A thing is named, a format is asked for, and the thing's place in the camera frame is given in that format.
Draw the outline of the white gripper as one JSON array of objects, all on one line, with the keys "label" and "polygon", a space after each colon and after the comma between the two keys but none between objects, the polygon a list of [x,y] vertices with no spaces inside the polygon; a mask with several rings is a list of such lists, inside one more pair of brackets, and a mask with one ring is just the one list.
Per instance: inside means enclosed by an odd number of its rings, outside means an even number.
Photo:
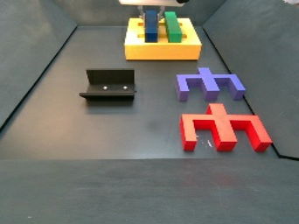
[{"label": "white gripper", "polygon": [[143,19],[146,24],[146,12],[145,5],[161,6],[158,13],[158,22],[165,18],[165,6],[183,7],[190,0],[118,0],[123,5],[138,5],[139,17]]}]

